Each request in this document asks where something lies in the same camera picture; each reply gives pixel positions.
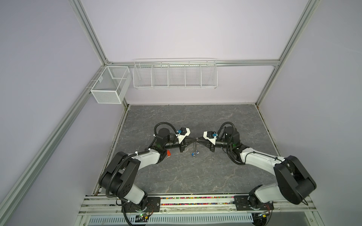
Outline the blue key tag with key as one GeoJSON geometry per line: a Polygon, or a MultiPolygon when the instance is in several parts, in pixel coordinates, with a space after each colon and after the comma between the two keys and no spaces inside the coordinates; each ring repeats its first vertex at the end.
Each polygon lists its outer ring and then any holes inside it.
{"type": "Polygon", "coordinates": [[[191,153],[191,155],[192,155],[192,157],[195,158],[198,155],[198,152],[193,152],[193,153],[191,153]]]}

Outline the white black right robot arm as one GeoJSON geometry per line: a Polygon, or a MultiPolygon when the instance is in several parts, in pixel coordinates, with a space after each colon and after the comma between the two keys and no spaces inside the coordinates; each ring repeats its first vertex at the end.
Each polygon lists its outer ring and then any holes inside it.
{"type": "Polygon", "coordinates": [[[297,157],[274,156],[256,151],[242,144],[239,132],[231,124],[218,132],[206,131],[197,141],[212,152],[216,148],[224,150],[237,165],[252,165],[276,178],[275,183],[256,186],[249,192],[244,203],[252,209],[259,209],[273,201],[288,201],[298,205],[305,202],[305,198],[317,188],[316,182],[297,157]]]}

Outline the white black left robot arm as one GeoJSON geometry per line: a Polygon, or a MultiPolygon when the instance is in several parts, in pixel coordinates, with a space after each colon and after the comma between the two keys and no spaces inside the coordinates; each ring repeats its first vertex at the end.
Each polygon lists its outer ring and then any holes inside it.
{"type": "Polygon", "coordinates": [[[169,149],[178,148],[183,152],[188,145],[196,142],[189,135],[188,128],[181,128],[173,133],[162,128],[154,134],[153,141],[144,151],[132,154],[118,152],[98,181],[106,197],[116,197],[138,206],[144,205],[148,195],[134,184],[138,170],[162,162],[169,149]]]}

